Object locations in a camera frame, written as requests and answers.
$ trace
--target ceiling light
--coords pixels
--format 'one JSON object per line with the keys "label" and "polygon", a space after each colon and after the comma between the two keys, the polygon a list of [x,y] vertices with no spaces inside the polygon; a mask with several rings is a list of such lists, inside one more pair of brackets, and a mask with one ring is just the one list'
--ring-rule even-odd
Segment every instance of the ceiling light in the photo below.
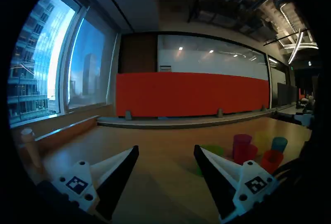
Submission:
{"label": "ceiling light", "polygon": [[[313,49],[318,49],[317,46],[299,46],[299,48],[313,48]],[[294,46],[289,46],[289,47],[284,47],[284,49],[294,49]]]}
{"label": "ceiling light", "polygon": [[275,60],[273,60],[273,59],[271,59],[271,58],[269,58],[269,60],[270,60],[271,62],[278,63],[277,61],[275,61]]}
{"label": "ceiling light", "polygon": [[299,49],[299,46],[301,44],[301,40],[302,40],[302,37],[303,37],[303,32],[301,32],[301,30],[299,30],[299,37],[297,39],[297,43],[295,44],[295,48],[290,56],[290,59],[288,60],[288,64],[292,63],[295,55],[297,54],[297,51]]}

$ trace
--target ceiling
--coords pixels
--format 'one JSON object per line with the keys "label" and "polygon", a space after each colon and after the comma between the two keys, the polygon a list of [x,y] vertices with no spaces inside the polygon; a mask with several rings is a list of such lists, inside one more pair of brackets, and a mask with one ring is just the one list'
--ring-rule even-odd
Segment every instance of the ceiling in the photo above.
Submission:
{"label": "ceiling", "polygon": [[[186,13],[190,21],[221,26],[245,34],[255,40],[267,42],[293,34],[307,26],[291,0],[160,0],[160,9]],[[279,42],[295,44],[297,35]],[[314,43],[313,37],[304,32],[302,42]]]}
{"label": "ceiling", "polygon": [[[220,26],[259,42],[273,41],[308,28],[291,0],[115,0],[123,14],[112,0],[96,1],[113,18],[122,33],[157,31],[160,20],[168,18],[170,21],[172,14],[179,16],[183,22]],[[294,34],[277,41],[285,59],[290,57],[297,39],[298,35]],[[303,33],[302,43],[316,46],[309,31]]]}

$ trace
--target magenta cup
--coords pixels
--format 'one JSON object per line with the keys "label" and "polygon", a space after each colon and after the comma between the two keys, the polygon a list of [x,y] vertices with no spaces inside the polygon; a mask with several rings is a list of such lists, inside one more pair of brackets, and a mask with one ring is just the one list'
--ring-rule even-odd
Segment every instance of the magenta cup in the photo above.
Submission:
{"label": "magenta cup", "polygon": [[233,136],[232,158],[235,158],[235,147],[237,144],[246,144],[248,146],[251,141],[252,137],[248,134],[236,134]]}

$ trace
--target red cup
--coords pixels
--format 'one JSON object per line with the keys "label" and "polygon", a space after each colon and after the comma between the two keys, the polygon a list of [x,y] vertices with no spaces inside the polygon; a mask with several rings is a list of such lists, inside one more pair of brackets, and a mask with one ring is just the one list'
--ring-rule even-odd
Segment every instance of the red cup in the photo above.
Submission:
{"label": "red cup", "polygon": [[284,155],[282,152],[276,150],[269,150],[263,154],[260,165],[268,173],[272,174],[281,164],[283,158]]}
{"label": "red cup", "polygon": [[254,160],[257,154],[257,147],[247,143],[236,144],[234,149],[234,161],[242,165],[248,160]]}

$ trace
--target skyscraper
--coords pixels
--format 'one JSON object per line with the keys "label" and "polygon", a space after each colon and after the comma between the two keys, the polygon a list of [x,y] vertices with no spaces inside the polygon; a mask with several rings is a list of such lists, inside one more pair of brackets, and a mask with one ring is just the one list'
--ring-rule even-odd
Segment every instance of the skyscraper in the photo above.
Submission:
{"label": "skyscraper", "polygon": [[[7,84],[10,123],[58,112],[55,94],[48,96],[55,91],[49,79],[56,76],[58,56],[54,50],[60,49],[58,38],[73,14],[61,0],[39,0],[27,18],[13,52]],[[53,101],[51,111],[48,99]]]}
{"label": "skyscraper", "polygon": [[96,92],[96,55],[89,53],[84,59],[83,69],[83,96],[93,95]]}

